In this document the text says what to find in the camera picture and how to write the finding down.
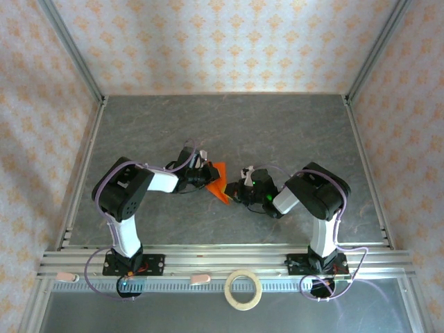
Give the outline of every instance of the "roll of tape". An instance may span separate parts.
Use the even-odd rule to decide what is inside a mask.
[[[236,301],[233,298],[233,295],[231,294],[231,285],[233,284],[234,280],[236,280],[239,276],[246,276],[247,278],[250,278],[255,284],[256,292],[255,295],[253,296],[253,299],[250,302],[240,303]],[[261,300],[262,285],[261,282],[259,281],[259,278],[253,272],[241,269],[239,271],[231,273],[230,276],[228,276],[228,279],[225,281],[224,294],[228,303],[230,303],[230,305],[234,307],[236,310],[247,311],[255,307],[257,303],[259,303],[259,301]]]

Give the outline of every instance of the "table surface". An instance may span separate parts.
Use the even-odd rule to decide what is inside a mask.
[[[382,243],[380,224],[350,121],[339,95],[111,96],[89,164],[70,244],[111,243],[91,200],[95,184],[121,156],[163,167],[193,138],[209,160],[226,162],[228,182],[249,165],[290,173],[313,161],[351,187],[340,242]],[[269,169],[275,184],[286,176]],[[308,244],[313,222],[301,205],[281,219],[225,205],[206,189],[147,192],[136,213],[139,238],[160,244]]]

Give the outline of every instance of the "mounting plate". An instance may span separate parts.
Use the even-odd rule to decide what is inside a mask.
[[[137,273],[138,276],[161,276],[164,274],[165,255],[143,254],[140,267],[143,268],[145,265],[148,265],[148,269]],[[117,261],[114,255],[105,256],[102,272],[104,276],[122,276],[127,273],[128,267]]]
[[[289,275],[308,275],[308,274],[323,274],[323,275],[336,275],[336,274],[350,274],[348,270],[347,257],[344,253],[338,253],[333,261],[330,269],[325,272],[315,272],[308,264],[307,253],[291,253],[287,255],[285,264],[289,271]]]

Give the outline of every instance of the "wall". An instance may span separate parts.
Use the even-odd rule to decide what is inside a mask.
[[[0,44],[0,332],[16,332],[96,106],[36,1],[0,3]]]
[[[444,5],[413,1],[354,105],[399,248],[444,332]]]
[[[342,94],[396,0],[56,3],[104,94]]]

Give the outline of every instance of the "orange cloth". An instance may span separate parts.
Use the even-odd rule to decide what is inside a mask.
[[[229,204],[228,197],[225,193],[225,188],[227,187],[227,172],[225,167],[225,162],[213,163],[213,167],[215,167],[219,171],[220,178],[208,184],[207,190],[213,193],[217,198],[221,199],[226,205]]]

